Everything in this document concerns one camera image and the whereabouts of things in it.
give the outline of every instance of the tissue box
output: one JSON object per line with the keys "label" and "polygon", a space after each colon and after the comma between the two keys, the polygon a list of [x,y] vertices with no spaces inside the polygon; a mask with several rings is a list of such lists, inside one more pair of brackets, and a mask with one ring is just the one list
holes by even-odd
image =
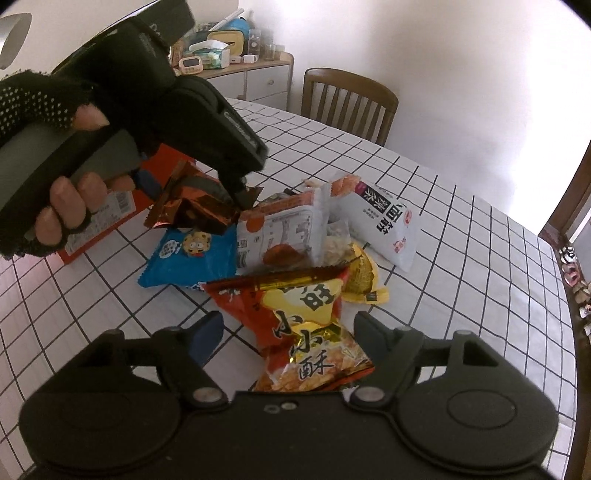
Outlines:
{"label": "tissue box", "polygon": [[230,45],[219,40],[195,43],[189,50],[201,58],[204,70],[224,69],[230,65]]}

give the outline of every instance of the white tablecloth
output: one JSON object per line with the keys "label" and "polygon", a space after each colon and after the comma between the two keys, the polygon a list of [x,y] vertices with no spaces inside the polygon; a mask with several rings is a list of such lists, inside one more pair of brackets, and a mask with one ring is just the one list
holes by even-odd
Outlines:
{"label": "white tablecloth", "polygon": [[[576,367],[569,309],[550,246],[413,160],[291,113],[232,103],[269,146],[265,169],[248,176],[250,185],[264,187],[261,198],[342,170],[421,210],[423,232],[410,273],[369,248],[390,290],[389,303],[372,308],[372,315],[433,338],[472,330],[524,372],[560,412],[544,464],[562,478],[574,432]],[[165,326],[188,326],[216,309],[201,292],[136,284],[164,233],[146,231],[145,215],[67,266],[56,255],[0,260],[0,461],[13,478],[32,464],[17,425],[24,399],[89,341],[110,328],[121,328],[127,338],[146,337]],[[343,310],[349,327],[357,310]],[[232,395],[252,386],[263,362],[254,335],[224,317],[223,341],[205,370]],[[154,377],[150,369],[137,372]],[[424,369],[421,379],[441,373]]]}

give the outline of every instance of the yellow snack package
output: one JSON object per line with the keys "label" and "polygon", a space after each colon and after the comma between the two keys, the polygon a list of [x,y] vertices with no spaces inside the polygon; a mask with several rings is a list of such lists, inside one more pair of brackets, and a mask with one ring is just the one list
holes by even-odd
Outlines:
{"label": "yellow snack package", "polygon": [[386,303],[390,293],[386,287],[378,287],[378,266],[359,245],[352,243],[351,248],[356,258],[349,266],[349,280],[343,288],[343,300],[369,305]]}
{"label": "yellow snack package", "polygon": [[347,275],[347,267],[322,267],[205,285],[220,308],[256,334],[265,371],[255,391],[333,390],[372,372],[339,323]]}

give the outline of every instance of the cabinet drawer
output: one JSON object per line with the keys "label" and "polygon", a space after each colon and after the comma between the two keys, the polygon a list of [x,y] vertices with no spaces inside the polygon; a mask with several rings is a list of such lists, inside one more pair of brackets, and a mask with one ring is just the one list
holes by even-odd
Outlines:
{"label": "cabinet drawer", "polygon": [[246,100],[252,102],[259,98],[286,92],[289,75],[289,65],[249,70],[246,73]]}
{"label": "cabinet drawer", "polygon": [[242,98],[244,96],[245,72],[231,73],[209,79],[211,83],[226,98]]}
{"label": "cabinet drawer", "polygon": [[277,108],[278,110],[287,110],[287,92],[276,93],[270,97],[259,98],[255,103]]}

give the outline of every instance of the shoe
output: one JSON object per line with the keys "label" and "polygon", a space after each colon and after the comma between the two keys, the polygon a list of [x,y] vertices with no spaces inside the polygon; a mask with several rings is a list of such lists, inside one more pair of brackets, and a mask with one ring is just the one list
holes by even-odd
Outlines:
{"label": "shoe", "polygon": [[579,308],[579,315],[581,315],[582,319],[591,315],[591,305],[587,304],[584,307]]}
{"label": "shoe", "polygon": [[580,281],[573,287],[573,293],[577,293],[581,288],[587,288],[588,285],[584,281]]}
{"label": "shoe", "polygon": [[569,285],[569,287],[572,288],[581,281],[581,273],[579,272],[579,268],[576,263],[564,264],[562,266],[562,271],[564,272],[564,281]]}
{"label": "shoe", "polygon": [[582,288],[574,294],[574,300],[577,302],[577,305],[588,303],[591,301],[591,292],[586,288]]}
{"label": "shoe", "polygon": [[573,247],[562,247],[559,250],[560,259],[563,263],[574,263],[577,261],[577,256],[574,254]]}

